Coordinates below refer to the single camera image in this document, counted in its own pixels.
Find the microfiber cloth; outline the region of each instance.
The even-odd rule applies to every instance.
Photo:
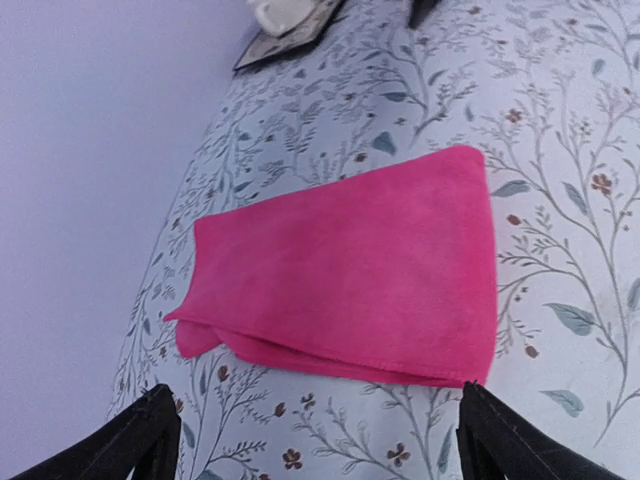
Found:
[[[454,147],[195,223],[167,320],[194,357],[370,382],[484,383],[495,239],[482,154]]]

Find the folded towel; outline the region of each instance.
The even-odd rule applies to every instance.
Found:
[[[185,357],[370,382],[487,379],[495,241],[480,152],[454,147],[202,218],[178,320]]]

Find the red flower print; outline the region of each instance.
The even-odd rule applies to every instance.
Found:
[[[387,451],[387,458],[393,460],[393,464],[396,467],[401,467],[402,462],[406,462],[411,457],[409,452],[404,450],[404,443],[398,443],[396,449]]]
[[[611,195],[611,186],[613,185],[613,182],[609,180],[604,173],[594,175],[591,180],[593,182],[591,184],[591,188],[601,191],[605,197]]]
[[[282,454],[284,468],[287,470],[291,470],[292,468],[300,470],[302,468],[302,462],[300,461],[301,456],[300,452],[296,452],[293,448],[288,449]]]

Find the leaf print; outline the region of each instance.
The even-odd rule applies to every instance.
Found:
[[[518,193],[528,192],[530,189],[531,187],[529,187],[529,184],[524,180],[511,180],[510,182],[505,183],[491,195],[494,197],[506,198],[517,195]]]
[[[298,102],[289,102],[289,103],[285,103],[280,109],[283,112],[296,113],[297,111],[300,110],[300,107],[298,106]]]
[[[587,214],[587,204],[585,203],[584,199],[582,198],[582,195],[580,195],[580,192],[578,192],[576,187],[574,187],[573,185],[571,185],[569,183],[562,182],[562,184],[564,185],[564,189],[566,190],[567,195],[569,196],[571,201],[576,204],[576,206],[580,209],[580,211],[582,212],[583,215],[586,215]]]
[[[372,58],[376,58],[378,55],[380,55],[382,52],[380,50],[376,50],[375,52],[371,52],[369,55],[367,55],[366,57],[364,57],[362,60],[371,60]]]
[[[242,190],[244,190],[245,188],[247,188],[249,185],[251,185],[251,182],[243,182],[243,183],[241,183],[240,185],[236,185],[236,186],[233,188],[233,191],[234,191],[234,192],[236,192],[236,193],[241,192]]]
[[[158,256],[153,260],[153,263],[151,264],[152,267],[162,259],[162,255],[164,255],[162,252],[158,254]]]
[[[592,313],[562,303],[547,303],[545,307],[551,308],[558,320],[576,335],[586,337],[591,333],[594,324]]]
[[[342,467],[342,474],[343,475],[348,475],[350,474],[354,468],[356,468],[356,466],[361,463],[362,460],[351,460],[350,462],[347,462],[344,464],[344,466]]]
[[[543,390],[540,393],[546,395],[564,408],[565,412],[573,418],[577,418],[578,415],[580,415],[580,412],[584,410],[582,400],[580,400],[575,393],[570,392],[569,390]]]
[[[206,375],[207,375],[207,369],[203,368],[202,375],[200,375],[200,395],[204,395],[205,393],[207,393]]]
[[[330,457],[335,455],[336,452],[326,447],[318,447],[311,450],[311,454],[315,457]]]
[[[222,480],[222,477],[219,477],[209,470],[204,470],[198,477],[198,480]]]
[[[383,93],[382,96],[387,100],[391,100],[392,102],[402,102],[405,98],[407,98],[407,94],[404,92]]]
[[[636,278],[636,281],[631,285],[627,297],[627,306],[633,312],[640,310],[640,278]]]
[[[433,75],[431,75],[429,77],[429,80],[427,80],[427,85],[432,86],[434,83],[436,83],[436,81],[444,74],[444,72],[446,72],[447,69],[445,68],[444,70],[439,70],[436,73],[434,73]]]
[[[602,33],[606,33],[609,31],[609,29],[607,29],[607,27],[603,26],[603,25],[585,25],[585,27],[591,29],[591,30],[595,30],[596,32],[602,32]]]
[[[604,70],[604,66],[607,63],[602,60],[601,58],[595,60],[593,62],[593,66],[591,67],[591,74],[595,77],[597,76],[600,72],[602,72],[602,70]]]
[[[440,454],[438,455],[438,470],[440,473],[445,473],[447,471],[447,466],[449,465],[449,452],[451,451],[451,430],[453,426],[449,427],[447,430],[447,434],[444,436],[444,440],[442,441],[442,446],[440,447]]]
[[[464,108],[464,116],[467,119],[467,121],[469,122],[473,122],[475,120],[475,115],[473,114],[473,112],[471,111],[471,105],[467,105]]]
[[[374,138],[373,142],[371,142],[371,146],[376,150],[386,152],[389,155],[395,155],[398,151],[395,143],[393,143],[393,138],[391,137],[391,134],[389,132],[382,132],[380,135]]]
[[[196,437],[193,434],[193,430],[185,422],[182,422],[182,430],[184,431],[184,439],[187,445],[189,445],[189,448],[193,448],[196,445]]]

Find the white fabric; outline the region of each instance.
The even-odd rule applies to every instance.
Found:
[[[109,412],[168,383],[184,422],[177,478],[461,478],[459,391],[266,371],[225,348],[185,361],[161,321],[186,294],[197,218],[456,143],[485,152],[494,192],[488,387],[637,478],[640,2],[442,0],[416,32],[408,11],[349,0],[312,53],[238,75],[187,169]]]

